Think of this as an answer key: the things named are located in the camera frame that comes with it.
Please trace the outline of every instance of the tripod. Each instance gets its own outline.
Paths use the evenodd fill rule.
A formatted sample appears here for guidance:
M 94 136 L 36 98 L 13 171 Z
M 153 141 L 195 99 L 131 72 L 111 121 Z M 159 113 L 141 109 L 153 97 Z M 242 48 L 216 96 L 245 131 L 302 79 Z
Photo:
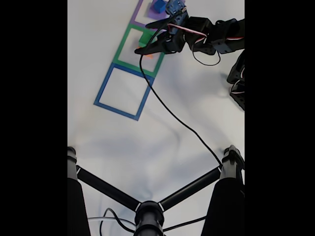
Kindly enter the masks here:
M 245 162 L 241 157 L 239 150 L 236 149 L 235 146 L 230 146 L 224 151 L 222 164 L 219 163 L 218 167 L 214 168 L 210 172 L 204 174 L 200 178 L 189 183 L 185 187 L 164 198 L 158 203 L 153 201 L 145 201 L 143 203 L 139 202 L 128 194 L 122 192 L 121 190 L 89 173 L 82 167 L 75 165 L 75 150 L 72 147 L 68 147 L 67 151 L 68 182 L 70 180 L 71 183 L 73 183 L 73 180 L 77 181 L 77 179 L 79 179 L 89 186 L 93 187 L 94 189 L 98 190 L 99 192 L 112 198 L 116 202 L 134 211 L 136 213 L 136 229 L 134 232 L 134 236 L 163 236 L 163 213 L 218 179 L 220 179 L 220 181 L 216 184 L 214 188 L 201 236 L 230 235 L 230 233 L 232 232 L 235 233 L 235 226 L 240 228 L 240 232 L 244 232 L 245 187 L 243 185 L 241 170 L 245 169 Z M 79 194 L 79 197 L 82 197 L 82 201 L 84 201 L 82 193 Z M 69 192 L 68 189 L 68 202 L 69 195 L 71 197 L 73 196 L 73 193 Z M 83 222 L 85 221 L 85 219 L 87 221 L 86 212 L 85 214 L 83 214 L 83 210 L 80 209 L 79 211 L 80 214 L 77 213 L 75 216 L 78 217 L 78 215 L 82 215 L 80 219 L 77 219 L 78 222 Z M 216 217 L 216 215 L 218 215 L 218 212 L 220 211 L 224 212 L 223 215 L 220 217 Z M 242 216 L 234 218 L 235 213 L 241 214 Z M 230 232 L 229 230 L 225 230 L 225 232 L 222 233 L 222 224 L 227 223 L 225 221 L 227 215 L 233 216 L 231 222 L 228 222 L 230 224 L 230 230 L 233 231 Z

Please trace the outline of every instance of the blue square outline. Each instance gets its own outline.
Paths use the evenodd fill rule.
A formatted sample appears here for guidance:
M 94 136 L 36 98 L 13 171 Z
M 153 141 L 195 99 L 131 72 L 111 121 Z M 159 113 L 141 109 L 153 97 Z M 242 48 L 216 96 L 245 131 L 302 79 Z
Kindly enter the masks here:
M 108 69 L 108 71 L 107 71 L 107 74 L 106 74 L 106 76 L 105 76 L 105 79 L 104 79 L 104 81 L 103 81 L 103 83 L 102 83 L 102 85 L 101 85 L 101 87 L 100 87 L 100 89 L 99 89 L 99 91 L 98 91 L 98 94 L 97 94 L 96 99 L 95 99 L 95 101 L 94 101 L 94 105 L 99 106 L 99 107 L 101 107 L 101 108 L 105 108 L 105 109 L 107 109 L 107 110 L 109 110 L 109 111 L 115 112 L 115 113 L 120 114 L 120 115 L 122 115 L 122 116 L 125 116 L 125 117 L 128 117 L 128 118 L 131 118 L 131 119 L 134 119 L 134 120 L 138 121 L 139 118 L 140 118 L 140 115 L 141 115 L 141 113 L 142 113 L 143 107 L 144 107 L 144 105 L 145 105 L 145 103 L 146 103 L 146 101 L 147 101 L 147 98 L 148 98 L 148 95 L 149 95 L 149 93 L 150 93 L 150 90 L 151 90 L 149 86 L 147 87 L 147 89 L 146 89 L 146 91 L 145 91 L 145 93 L 144 93 L 144 96 L 143 96 L 143 98 L 142 98 L 142 101 L 141 101 L 141 103 L 140 103 L 140 106 L 139 106 L 139 109 L 138 109 L 138 112 L 137 112 L 136 115 L 132 115 L 132 114 L 130 114 L 130 113 L 121 111 L 121 110 L 116 109 L 116 108 L 114 108 L 114 107 L 105 105 L 105 104 L 103 104 L 103 103 L 100 103 L 100 101 L 99 101 L 100 98 L 102 97 L 102 94 L 103 94 L 103 92 L 104 92 L 104 90 L 105 90 L 105 87 L 106 87 L 106 85 L 107 85 L 107 82 L 108 82 L 108 80 L 109 80 L 109 78 L 110 78 L 110 76 L 111 76 L 111 74 L 112 74 L 114 68 L 117 68 L 117 69 L 119 69 L 119 70 L 123 70 L 123 71 L 128 72 L 128 73 L 131 73 L 131 74 L 133 74 L 133 75 L 137 75 L 137 76 L 139 76 L 139 77 L 141 77 L 141 78 L 144 79 L 144 77 L 143 77 L 143 75 L 142 75 L 141 72 L 138 72 L 138 71 L 129 69 L 129 68 L 125 67 L 125 66 L 122 66 L 122 65 L 119 65 L 119 64 L 116 64 L 116 63 L 113 63 L 113 62 L 112 62 L 111 65 L 109 66 L 109 69 Z M 149 75 L 146 75 L 146 77 L 147 77 L 147 79 L 150 81 L 150 85 L 152 86 L 155 78 L 152 77 L 152 76 L 149 76 Z

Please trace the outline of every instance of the tripod center mount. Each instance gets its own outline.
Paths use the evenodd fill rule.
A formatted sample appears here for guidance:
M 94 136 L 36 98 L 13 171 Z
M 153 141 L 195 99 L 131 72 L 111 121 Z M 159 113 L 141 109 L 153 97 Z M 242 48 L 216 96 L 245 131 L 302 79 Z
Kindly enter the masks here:
M 134 236 L 163 236 L 164 216 L 158 203 L 153 201 L 141 203 L 134 221 L 137 225 Z

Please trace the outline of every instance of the blue cube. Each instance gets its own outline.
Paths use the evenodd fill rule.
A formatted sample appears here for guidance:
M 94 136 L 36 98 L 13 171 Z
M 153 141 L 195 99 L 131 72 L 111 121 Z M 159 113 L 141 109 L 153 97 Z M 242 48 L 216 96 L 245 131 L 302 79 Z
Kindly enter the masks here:
M 157 0 L 154 3 L 153 8 L 157 13 L 162 13 L 165 11 L 165 6 L 166 6 L 166 2 L 164 2 L 163 0 Z

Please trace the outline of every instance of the orange object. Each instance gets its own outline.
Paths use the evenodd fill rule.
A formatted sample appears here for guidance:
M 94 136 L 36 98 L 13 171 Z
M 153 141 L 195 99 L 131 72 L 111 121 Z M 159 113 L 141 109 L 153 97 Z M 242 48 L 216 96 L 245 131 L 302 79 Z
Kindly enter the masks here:
M 144 55 L 144 56 L 147 57 L 147 58 L 153 59 L 153 55 L 152 55 L 152 54 Z

